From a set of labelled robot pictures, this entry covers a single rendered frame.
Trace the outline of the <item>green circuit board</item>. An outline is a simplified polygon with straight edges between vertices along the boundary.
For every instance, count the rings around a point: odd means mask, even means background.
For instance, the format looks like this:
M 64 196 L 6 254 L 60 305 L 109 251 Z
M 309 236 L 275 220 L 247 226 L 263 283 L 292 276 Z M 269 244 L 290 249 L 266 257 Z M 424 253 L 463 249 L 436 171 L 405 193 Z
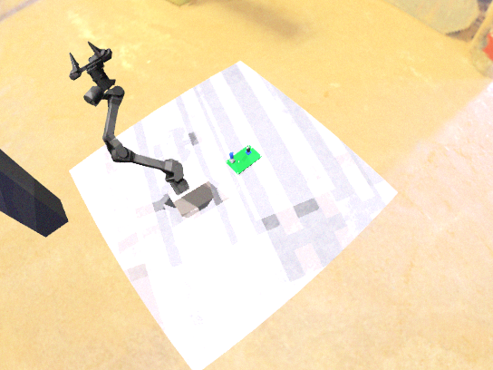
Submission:
M 230 159 L 228 159 L 226 163 L 237 173 L 237 175 L 262 157 L 250 144 L 234 156 L 233 153 L 234 152 L 229 153 Z

